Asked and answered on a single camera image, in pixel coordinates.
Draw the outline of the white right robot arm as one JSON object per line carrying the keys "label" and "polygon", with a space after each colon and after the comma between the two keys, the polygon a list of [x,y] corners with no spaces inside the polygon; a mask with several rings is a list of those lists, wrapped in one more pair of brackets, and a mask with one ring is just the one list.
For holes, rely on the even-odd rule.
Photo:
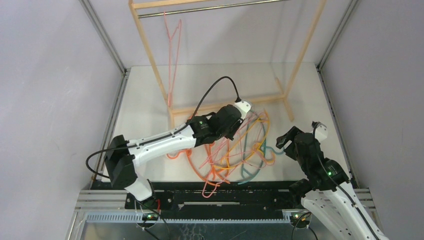
{"label": "white right robot arm", "polygon": [[327,133],[316,132],[293,126],[277,139],[276,147],[296,161],[306,175],[289,186],[289,203],[311,212],[338,240],[386,240],[344,169],[324,156],[321,141]]}

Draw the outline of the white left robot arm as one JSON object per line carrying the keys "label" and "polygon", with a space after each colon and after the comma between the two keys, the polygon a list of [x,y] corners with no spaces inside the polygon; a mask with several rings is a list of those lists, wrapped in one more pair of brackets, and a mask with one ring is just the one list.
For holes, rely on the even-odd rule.
{"label": "white left robot arm", "polygon": [[223,106],[218,112],[193,116],[162,134],[139,139],[115,136],[104,158],[111,187],[126,190],[145,209],[153,207],[157,196],[150,181],[140,176],[137,168],[172,152],[209,145],[222,138],[233,140],[251,108],[248,101],[241,100]]}

